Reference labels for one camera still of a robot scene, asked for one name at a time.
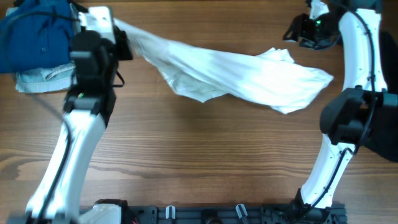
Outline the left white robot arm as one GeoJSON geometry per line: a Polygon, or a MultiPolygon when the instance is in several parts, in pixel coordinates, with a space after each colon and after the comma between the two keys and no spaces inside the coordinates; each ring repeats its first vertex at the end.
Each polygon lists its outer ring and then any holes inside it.
{"type": "Polygon", "coordinates": [[[94,208],[85,217],[80,197],[93,152],[102,138],[116,102],[120,60],[132,60],[127,34],[116,25],[87,25],[72,40],[76,80],[67,92],[60,131],[49,166],[22,215],[8,223],[120,223],[123,207],[94,208]]]}

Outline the white t-shirt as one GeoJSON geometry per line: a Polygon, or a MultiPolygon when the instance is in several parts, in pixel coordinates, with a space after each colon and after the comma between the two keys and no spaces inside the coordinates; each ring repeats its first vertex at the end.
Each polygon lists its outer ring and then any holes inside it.
{"type": "Polygon", "coordinates": [[[288,114],[306,108],[333,80],[324,70],[295,63],[287,49],[236,54],[164,39],[119,19],[115,23],[175,94],[201,103],[230,94],[288,114]]]}

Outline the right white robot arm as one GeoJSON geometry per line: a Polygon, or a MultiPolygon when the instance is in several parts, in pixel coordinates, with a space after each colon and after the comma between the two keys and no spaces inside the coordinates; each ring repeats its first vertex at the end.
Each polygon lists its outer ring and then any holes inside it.
{"type": "Polygon", "coordinates": [[[284,40],[325,50],[343,44],[342,92],[323,109],[322,146],[310,177],[299,192],[309,210],[328,208],[346,166],[361,147],[397,160],[397,77],[389,73],[380,50],[380,1],[308,1],[284,40]]]}

